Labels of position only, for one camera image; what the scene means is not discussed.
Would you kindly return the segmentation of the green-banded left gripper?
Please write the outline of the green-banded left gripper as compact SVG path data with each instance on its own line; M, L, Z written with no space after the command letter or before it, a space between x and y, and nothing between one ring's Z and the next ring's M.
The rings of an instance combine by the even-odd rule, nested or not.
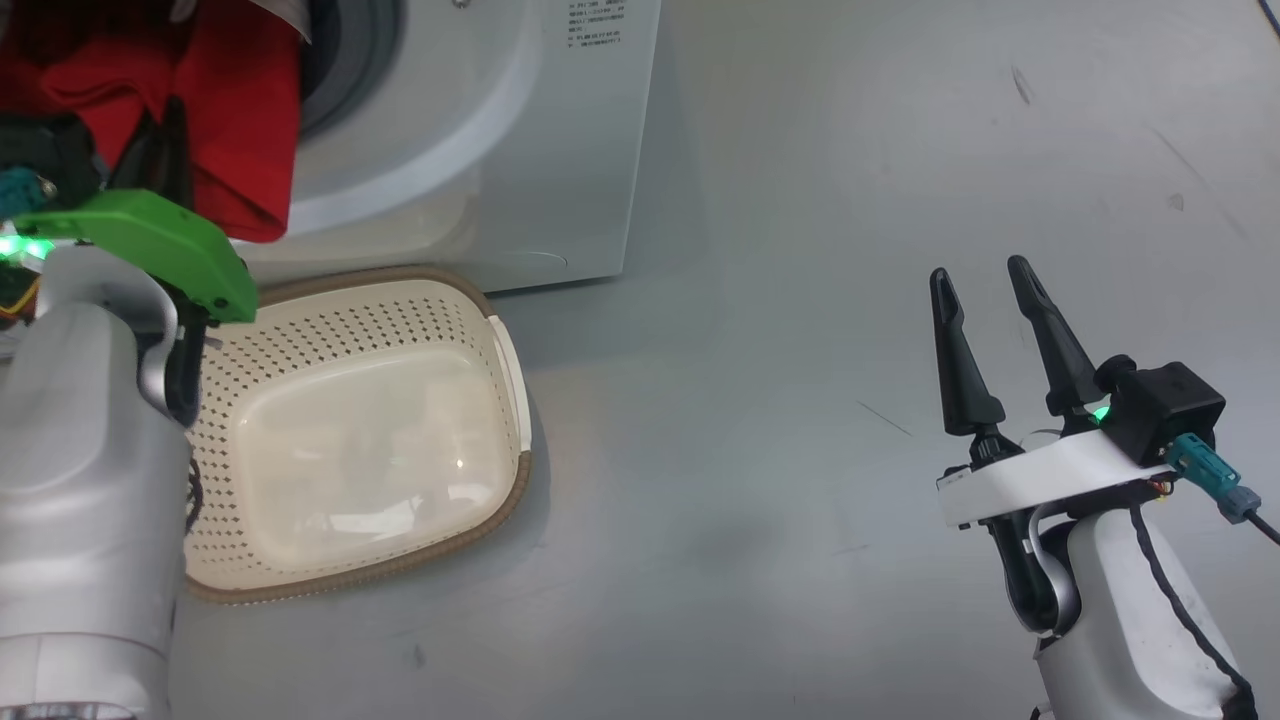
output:
M157 193L148 176L154 118L145 111L99 192L55 209L33 190L0 190L0 323L70 304L133 323L251 323L259 292L219 227L195 211L186 105L172 95L157 126Z

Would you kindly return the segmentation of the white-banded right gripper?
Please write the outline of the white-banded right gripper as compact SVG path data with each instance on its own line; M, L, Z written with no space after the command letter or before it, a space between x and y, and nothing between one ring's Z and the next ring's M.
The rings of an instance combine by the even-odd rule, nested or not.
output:
M1030 263L1007 259L1021 315L1030 323L1048 383L1046 407L1062 419L1089 416L1105 398L1094 364ZM965 315L946 269L931 273L934 355L943 428L950 436L983 436L1005 421L964 332ZM1030 633L1065 633L1079 618L1080 596L1060 557L1046 551L1046 518L1085 518L1149 502L1166 464L1135 465L1102 430L1057 439L983 468L955 468L938 479L942 519L955 528L983 527L996 543L1010 605Z

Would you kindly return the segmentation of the cream perforated laundry basket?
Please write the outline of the cream perforated laundry basket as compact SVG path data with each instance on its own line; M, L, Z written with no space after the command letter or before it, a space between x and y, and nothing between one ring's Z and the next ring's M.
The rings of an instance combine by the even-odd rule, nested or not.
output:
M420 568L494 532L529 488L517 351L457 274L390 266L266 290L253 323L210 332L201 369L186 577L207 602Z

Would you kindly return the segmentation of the white washing machine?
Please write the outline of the white washing machine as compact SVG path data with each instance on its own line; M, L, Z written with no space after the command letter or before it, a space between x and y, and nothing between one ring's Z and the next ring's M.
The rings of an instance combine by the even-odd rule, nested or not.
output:
M310 41L308 0L264 0ZM429 263L485 292L625 266L663 0L406 0L390 72L300 141L280 284Z

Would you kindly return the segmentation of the red garment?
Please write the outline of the red garment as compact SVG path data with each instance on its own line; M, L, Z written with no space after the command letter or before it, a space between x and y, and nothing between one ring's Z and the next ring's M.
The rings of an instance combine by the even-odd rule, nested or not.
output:
M0 113L76 115L114 168L178 99L196 211L270 243L291 210L301 45L256 0L0 0Z

